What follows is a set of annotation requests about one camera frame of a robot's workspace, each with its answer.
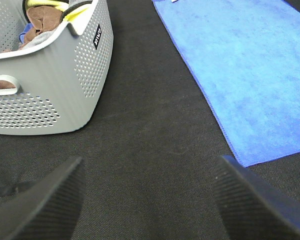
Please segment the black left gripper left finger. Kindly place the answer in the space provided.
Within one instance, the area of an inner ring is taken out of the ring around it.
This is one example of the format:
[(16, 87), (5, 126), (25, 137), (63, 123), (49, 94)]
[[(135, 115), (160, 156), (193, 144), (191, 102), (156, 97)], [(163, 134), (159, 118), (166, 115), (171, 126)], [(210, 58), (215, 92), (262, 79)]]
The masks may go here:
[(70, 240), (85, 199), (85, 164), (70, 157), (0, 206), (0, 240)]

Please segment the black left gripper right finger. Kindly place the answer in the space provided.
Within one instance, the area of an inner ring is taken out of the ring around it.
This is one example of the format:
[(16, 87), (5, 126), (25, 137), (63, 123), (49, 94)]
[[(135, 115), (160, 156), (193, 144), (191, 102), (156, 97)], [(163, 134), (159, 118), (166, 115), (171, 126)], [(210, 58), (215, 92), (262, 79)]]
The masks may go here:
[(229, 155), (218, 157), (213, 194), (232, 240), (300, 240), (300, 202)]

